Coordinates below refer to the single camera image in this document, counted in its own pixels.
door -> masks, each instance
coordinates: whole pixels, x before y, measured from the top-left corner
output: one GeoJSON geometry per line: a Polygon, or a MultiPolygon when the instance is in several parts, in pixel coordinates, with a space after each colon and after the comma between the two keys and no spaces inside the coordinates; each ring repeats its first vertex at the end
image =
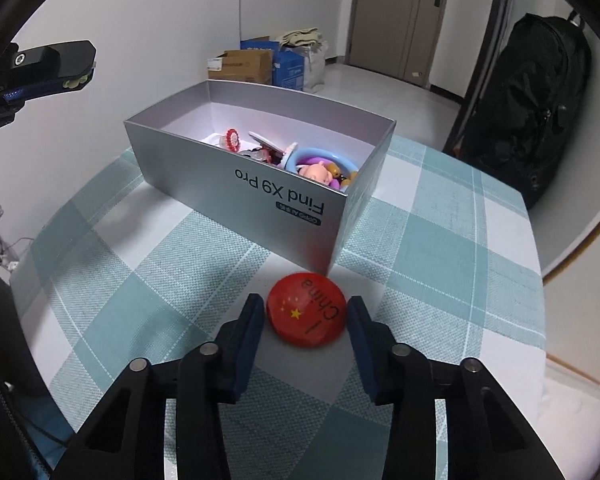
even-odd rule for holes
{"type": "Polygon", "coordinates": [[[426,83],[443,0],[356,0],[348,63],[426,83]]]}

door frame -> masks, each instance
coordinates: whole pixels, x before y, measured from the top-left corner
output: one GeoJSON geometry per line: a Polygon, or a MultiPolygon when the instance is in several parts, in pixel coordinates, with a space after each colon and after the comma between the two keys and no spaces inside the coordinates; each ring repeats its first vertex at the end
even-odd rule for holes
{"type": "MultiPolygon", "coordinates": [[[[351,53],[351,41],[353,39],[353,25],[356,21],[357,6],[358,6],[358,0],[351,0],[351,12],[349,13],[349,27],[347,29],[347,49],[346,49],[346,52],[344,55],[344,64],[346,64],[346,65],[349,64],[349,57],[350,57],[350,53],[351,53]]],[[[424,88],[424,89],[430,88],[429,73],[431,72],[431,65],[433,64],[433,57],[434,57],[434,55],[436,53],[436,49],[438,47],[438,39],[440,38],[440,29],[442,28],[442,20],[445,17],[445,10],[446,10],[446,0],[442,0],[442,2],[440,3],[440,19],[438,20],[438,26],[436,27],[436,35],[435,35],[435,39],[434,39],[434,43],[433,43],[433,49],[431,51],[431,55],[429,57],[429,61],[427,63],[427,69],[425,72],[425,77],[424,77],[425,82],[421,86],[421,88],[424,88]]],[[[408,83],[408,81],[404,81],[404,79],[401,79],[401,78],[396,77],[394,79],[399,79],[400,81],[408,83]]]]}

pink toy figure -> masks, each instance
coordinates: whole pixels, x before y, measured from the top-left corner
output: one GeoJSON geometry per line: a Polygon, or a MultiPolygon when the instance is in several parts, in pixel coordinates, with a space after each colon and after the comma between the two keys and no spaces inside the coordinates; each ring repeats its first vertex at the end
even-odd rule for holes
{"type": "Polygon", "coordinates": [[[324,162],[322,161],[320,161],[318,164],[304,166],[300,168],[298,173],[302,176],[310,178],[311,180],[320,182],[320,184],[324,184],[325,186],[328,186],[333,180],[333,175],[329,173],[327,168],[324,167],[324,162]]]}

gray box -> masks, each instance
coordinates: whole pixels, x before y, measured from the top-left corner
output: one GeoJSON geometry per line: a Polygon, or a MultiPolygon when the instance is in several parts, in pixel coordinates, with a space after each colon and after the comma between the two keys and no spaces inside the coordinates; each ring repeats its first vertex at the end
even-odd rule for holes
{"type": "Polygon", "coordinates": [[[326,274],[373,193],[395,121],[295,90],[208,80],[125,121],[144,179],[245,238],[326,274]],[[235,128],[341,153],[347,194],[201,139],[235,128]]]}

blue box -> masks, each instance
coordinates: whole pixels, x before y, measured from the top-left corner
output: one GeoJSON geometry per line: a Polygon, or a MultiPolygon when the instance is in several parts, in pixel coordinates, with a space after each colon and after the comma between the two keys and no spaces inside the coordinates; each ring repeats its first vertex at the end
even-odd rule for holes
{"type": "Polygon", "coordinates": [[[273,61],[273,85],[302,91],[304,88],[304,57],[291,50],[281,50],[273,61]]]}
{"type": "Polygon", "coordinates": [[[273,52],[272,85],[280,88],[300,90],[304,88],[304,57],[291,50],[281,50],[277,41],[256,38],[242,40],[241,50],[264,49],[273,52]]]}

